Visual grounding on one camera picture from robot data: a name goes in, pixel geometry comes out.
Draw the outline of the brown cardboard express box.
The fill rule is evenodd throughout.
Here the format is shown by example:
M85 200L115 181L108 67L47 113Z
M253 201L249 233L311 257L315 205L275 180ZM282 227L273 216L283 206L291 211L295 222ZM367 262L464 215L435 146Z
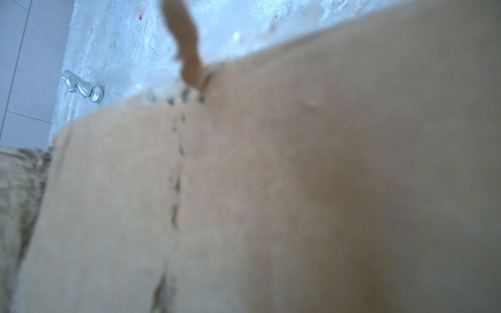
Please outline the brown cardboard express box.
M54 138L13 312L499 312L500 2L410 1Z

